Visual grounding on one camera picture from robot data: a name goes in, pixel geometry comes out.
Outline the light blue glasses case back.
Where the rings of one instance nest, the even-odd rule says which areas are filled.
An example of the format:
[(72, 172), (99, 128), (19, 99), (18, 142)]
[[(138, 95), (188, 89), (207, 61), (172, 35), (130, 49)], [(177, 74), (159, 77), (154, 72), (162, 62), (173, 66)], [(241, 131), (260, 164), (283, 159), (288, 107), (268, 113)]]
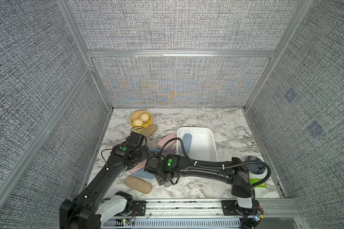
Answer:
[(183, 136), (183, 145), (185, 149), (185, 154), (188, 155), (190, 152), (191, 144), (192, 144), (192, 135), (189, 133), (184, 134)]

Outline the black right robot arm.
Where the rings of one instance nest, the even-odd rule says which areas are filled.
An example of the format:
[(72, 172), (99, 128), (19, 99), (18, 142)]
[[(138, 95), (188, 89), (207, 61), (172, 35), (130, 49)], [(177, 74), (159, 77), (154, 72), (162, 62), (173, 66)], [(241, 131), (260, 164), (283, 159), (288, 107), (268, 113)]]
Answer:
[(238, 158), (231, 161), (209, 162), (188, 159), (185, 156), (168, 154), (166, 158), (149, 158), (144, 171), (154, 174), (158, 184), (176, 184), (181, 177), (200, 177), (221, 181), (231, 185), (231, 195), (237, 198), (236, 212), (248, 215), (253, 212), (254, 194), (249, 173)]

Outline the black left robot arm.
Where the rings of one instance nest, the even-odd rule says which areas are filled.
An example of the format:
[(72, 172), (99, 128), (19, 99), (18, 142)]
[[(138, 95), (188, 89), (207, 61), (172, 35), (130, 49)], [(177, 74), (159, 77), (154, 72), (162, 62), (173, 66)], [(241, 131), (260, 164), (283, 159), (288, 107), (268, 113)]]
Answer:
[(73, 200), (64, 200), (59, 210), (61, 229), (99, 229), (113, 216), (128, 214), (132, 208), (132, 196), (120, 192), (104, 202), (104, 196), (124, 171), (135, 167), (150, 156), (146, 137), (132, 132), (126, 141), (114, 146), (104, 167), (91, 183)]

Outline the tan fabric glasses case front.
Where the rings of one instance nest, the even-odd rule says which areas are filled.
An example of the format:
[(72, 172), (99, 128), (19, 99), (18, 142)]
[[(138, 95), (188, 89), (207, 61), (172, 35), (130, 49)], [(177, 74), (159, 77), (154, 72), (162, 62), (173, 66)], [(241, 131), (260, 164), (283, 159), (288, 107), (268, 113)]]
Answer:
[(125, 185), (143, 194), (149, 194), (153, 188), (151, 183), (134, 176), (128, 176), (125, 180)]

